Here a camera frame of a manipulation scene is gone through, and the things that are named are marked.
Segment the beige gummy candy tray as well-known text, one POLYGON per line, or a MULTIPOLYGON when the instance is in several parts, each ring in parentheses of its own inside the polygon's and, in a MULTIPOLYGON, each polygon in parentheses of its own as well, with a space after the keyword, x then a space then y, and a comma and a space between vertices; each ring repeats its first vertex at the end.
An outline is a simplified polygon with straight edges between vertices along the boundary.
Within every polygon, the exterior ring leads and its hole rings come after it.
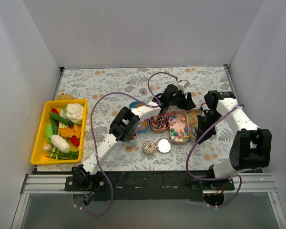
POLYGON ((187 113, 188 124, 189 124, 189 136, 190 140, 195 142, 197 137, 197 128, 198 128, 198 115, 201 115, 202 111, 199 109, 192 109, 187 113))

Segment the pink lollipop tray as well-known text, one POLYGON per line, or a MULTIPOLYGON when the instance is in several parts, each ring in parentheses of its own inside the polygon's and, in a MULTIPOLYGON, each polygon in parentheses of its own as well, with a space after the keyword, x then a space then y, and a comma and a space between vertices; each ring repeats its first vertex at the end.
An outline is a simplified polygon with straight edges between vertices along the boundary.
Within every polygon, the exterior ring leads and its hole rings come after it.
POLYGON ((163 133, 169 129, 169 119, 166 112, 149 119, 151 131, 154 133, 163 133))

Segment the blue candy tray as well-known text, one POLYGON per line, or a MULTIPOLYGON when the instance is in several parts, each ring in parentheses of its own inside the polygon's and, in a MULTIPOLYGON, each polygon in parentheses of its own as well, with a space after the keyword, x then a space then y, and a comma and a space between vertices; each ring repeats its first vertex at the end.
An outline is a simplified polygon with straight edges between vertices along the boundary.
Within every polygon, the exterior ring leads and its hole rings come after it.
MULTIPOLYGON (((143 106, 142 103, 140 103, 138 101, 134 101, 134 102, 130 103, 129 108, 133 109, 133 108, 138 108, 141 106, 143 106)), ((144 119, 143 121, 139 122, 139 124, 136 128, 136 132, 137 133, 145 133, 148 129, 149 129, 149 120, 144 119)))

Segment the clear glass jar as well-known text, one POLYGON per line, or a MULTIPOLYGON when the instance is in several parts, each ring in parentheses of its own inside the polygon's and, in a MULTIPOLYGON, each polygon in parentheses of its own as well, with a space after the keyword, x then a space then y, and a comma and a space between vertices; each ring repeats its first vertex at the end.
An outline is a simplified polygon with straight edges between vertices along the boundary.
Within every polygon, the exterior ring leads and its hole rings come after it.
POLYGON ((123 147, 125 149, 133 149, 137 146, 137 144, 138 144, 137 133, 135 132, 129 141, 123 143, 123 147))

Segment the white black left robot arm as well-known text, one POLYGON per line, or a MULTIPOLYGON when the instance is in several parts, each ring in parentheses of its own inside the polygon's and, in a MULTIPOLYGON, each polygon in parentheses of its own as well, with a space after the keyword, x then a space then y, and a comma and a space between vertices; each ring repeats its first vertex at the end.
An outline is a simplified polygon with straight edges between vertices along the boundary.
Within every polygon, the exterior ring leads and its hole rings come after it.
POLYGON ((138 108, 123 107, 114 118, 109 127, 105 140, 95 146, 95 153, 84 162, 72 168, 73 183, 82 191, 88 190, 92 185, 92 176, 101 168, 101 160, 105 159, 122 142, 127 142, 133 136, 135 129, 142 120, 159 115, 170 106, 189 111, 196 107, 190 92, 185 93, 180 87, 170 84, 163 93, 158 94, 149 103, 141 102, 138 108))

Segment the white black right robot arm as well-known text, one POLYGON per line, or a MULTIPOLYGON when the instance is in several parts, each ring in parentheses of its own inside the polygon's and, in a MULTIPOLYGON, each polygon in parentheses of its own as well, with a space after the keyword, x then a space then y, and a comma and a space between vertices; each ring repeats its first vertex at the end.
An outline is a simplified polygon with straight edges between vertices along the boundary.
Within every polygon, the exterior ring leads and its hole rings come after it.
POLYGON ((222 186, 224 179, 268 167, 272 142, 270 130, 252 122, 232 92, 209 91, 204 100, 209 110, 203 116, 198 115, 196 142, 200 144, 215 135, 215 126, 223 120, 234 134, 229 157, 210 166, 202 179, 207 186, 215 190, 222 186))

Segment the floral patterned table mat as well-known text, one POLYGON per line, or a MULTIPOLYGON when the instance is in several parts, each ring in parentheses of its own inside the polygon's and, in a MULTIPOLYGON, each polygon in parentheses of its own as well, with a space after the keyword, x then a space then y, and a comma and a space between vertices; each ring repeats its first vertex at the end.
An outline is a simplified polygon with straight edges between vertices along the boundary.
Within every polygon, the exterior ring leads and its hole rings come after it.
MULTIPOLYGON (((95 153, 95 146, 105 139, 111 122, 122 107, 128 106, 133 98, 149 102, 153 94, 163 92, 168 84, 179 80, 189 81, 187 91, 197 106, 203 105, 208 91, 232 89, 224 67, 66 69, 59 91, 88 102, 83 159, 95 153), (141 95, 141 89, 146 90, 146 95, 141 95)), ((141 133, 135 148, 116 147, 101 166, 106 171, 185 170, 187 167, 205 170, 228 158, 233 143, 233 132, 223 121, 216 126, 216 135, 198 146, 189 141, 174 145, 166 154, 148 155, 143 151, 144 142, 168 135, 168 132, 141 133)))

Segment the clear glass jar lid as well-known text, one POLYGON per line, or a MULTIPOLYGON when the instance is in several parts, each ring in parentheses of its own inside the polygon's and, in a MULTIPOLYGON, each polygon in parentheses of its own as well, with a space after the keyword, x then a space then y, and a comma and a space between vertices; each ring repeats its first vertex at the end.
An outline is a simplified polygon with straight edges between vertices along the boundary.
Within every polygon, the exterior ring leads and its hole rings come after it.
POLYGON ((156 142, 156 148, 160 153, 169 153, 172 149, 172 142, 169 138, 161 137, 156 142))

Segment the small donut decorated tin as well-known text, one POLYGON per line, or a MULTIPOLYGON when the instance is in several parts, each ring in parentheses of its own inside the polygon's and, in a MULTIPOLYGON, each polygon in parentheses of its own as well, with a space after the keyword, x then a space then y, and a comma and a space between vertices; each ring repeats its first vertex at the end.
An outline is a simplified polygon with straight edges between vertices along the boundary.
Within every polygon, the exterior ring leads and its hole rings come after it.
POLYGON ((143 144, 143 151, 148 154, 152 155, 156 152, 156 143, 154 141, 146 141, 143 144))

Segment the orange toy carrot slices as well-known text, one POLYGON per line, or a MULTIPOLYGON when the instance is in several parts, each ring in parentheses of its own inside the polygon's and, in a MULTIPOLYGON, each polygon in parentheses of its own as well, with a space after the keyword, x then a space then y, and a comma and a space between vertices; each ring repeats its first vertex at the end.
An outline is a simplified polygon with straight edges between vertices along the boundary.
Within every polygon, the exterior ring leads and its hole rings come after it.
POLYGON ((72 138, 75 137, 79 139, 82 134, 82 126, 74 124, 71 128, 65 127, 65 128, 58 128, 58 131, 63 138, 72 138))

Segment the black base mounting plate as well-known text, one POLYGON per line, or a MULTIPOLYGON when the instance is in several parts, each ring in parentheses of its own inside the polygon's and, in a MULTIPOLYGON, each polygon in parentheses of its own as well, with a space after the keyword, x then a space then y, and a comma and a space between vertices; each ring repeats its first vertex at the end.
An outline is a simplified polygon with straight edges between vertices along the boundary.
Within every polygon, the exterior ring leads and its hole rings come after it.
POLYGON ((66 192, 88 192, 94 201, 113 200, 189 200, 203 201, 203 192, 222 196, 236 191, 238 178, 221 181, 201 181, 185 171, 97 172, 81 184, 67 177, 66 192))

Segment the red toy chili pepper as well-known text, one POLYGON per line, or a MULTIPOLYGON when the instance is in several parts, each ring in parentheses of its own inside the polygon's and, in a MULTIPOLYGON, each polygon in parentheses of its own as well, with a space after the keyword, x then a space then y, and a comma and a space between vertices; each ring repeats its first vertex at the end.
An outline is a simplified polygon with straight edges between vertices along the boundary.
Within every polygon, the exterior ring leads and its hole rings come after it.
POLYGON ((58 114, 58 115, 60 114, 60 113, 57 111, 57 109, 55 109, 55 108, 52 108, 52 109, 51 109, 51 112, 52 112, 52 113, 56 113, 56 114, 58 114))

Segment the white toy vegetable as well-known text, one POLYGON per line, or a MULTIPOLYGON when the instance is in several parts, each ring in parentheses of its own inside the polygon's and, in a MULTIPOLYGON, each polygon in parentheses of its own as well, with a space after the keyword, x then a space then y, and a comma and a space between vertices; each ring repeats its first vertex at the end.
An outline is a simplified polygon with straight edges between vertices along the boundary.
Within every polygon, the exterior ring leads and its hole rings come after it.
POLYGON ((51 142, 62 153, 67 154, 71 151, 71 146, 69 145, 69 143, 59 135, 52 135, 51 142))

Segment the green toy vegetables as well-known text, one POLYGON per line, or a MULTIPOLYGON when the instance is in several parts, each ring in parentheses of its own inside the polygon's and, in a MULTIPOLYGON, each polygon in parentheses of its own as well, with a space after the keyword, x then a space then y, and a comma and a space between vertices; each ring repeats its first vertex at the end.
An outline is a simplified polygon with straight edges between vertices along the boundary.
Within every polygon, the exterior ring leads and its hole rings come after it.
MULTIPOLYGON (((60 135, 58 128, 62 127, 69 127, 71 128, 74 124, 68 121, 66 118, 63 117, 62 114, 50 113, 50 123, 46 126, 45 135, 47 144, 44 145, 43 150, 48 151, 50 154, 50 158, 54 158, 56 160, 72 160, 77 159, 79 150, 70 151, 69 153, 62 153, 61 151, 56 148, 51 142, 52 135, 60 135)), ((80 142, 79 139, 72 137, 72 138, 64 138, 66 141, 70 140, 72 144, 75 146, 79 146, 80 142)))

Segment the yellow plastic bin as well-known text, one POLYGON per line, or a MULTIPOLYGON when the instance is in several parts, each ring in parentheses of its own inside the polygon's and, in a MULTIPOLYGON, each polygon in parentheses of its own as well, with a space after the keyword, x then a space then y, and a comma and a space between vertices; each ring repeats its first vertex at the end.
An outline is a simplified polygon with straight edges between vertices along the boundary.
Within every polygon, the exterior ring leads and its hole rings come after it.
POLYGON ((48 101, 45 103, 41 121, 39 124, 38 133, 36 136, 33 152, 31 155, 31 163, 33 165, 54 165, 54 164, 75 164, 81 162, 82 159, 82 149, 83 149, 83 140, 84 140, 84 130, 85 130, 85 122, 87 115, 87 100, 86 99, 75 99, 75 100, 55 100, 48 101), (50 158, 50 154, 48 151, 43 150, 44 145, 48 142, 46 140, 45 130, 46 126, 50 123, 50 112, 51 109, 55 108, 57 111, 61 111, 63 106, 68 104, 81 104, 83 105, 83 120, 82 120, 82 132, 81 137, 79 139, 80 145, 75 146, 72 144, 70 140, 68 143, 71 144, 71 150, 79 150, 78 158, 72 160, 56 160, 54 158, 50 158))

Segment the aluminium frame rail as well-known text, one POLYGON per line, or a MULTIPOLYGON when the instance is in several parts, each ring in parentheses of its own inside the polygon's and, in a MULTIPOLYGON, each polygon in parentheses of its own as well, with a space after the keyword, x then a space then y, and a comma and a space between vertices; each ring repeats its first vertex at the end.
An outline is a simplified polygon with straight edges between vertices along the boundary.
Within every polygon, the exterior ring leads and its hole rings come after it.
MULTIPOLYGON (((30 194, 65 194, 67 174, 55 175, 26 175, 21 191, 20 200, 12 221, 12 228, 19 229, 22 224, 30 194)), ((286 229, 286 218, 281 208, 277 188, 270 173, 242 173, 240 193, 267 193, 278 227, 286 229)))

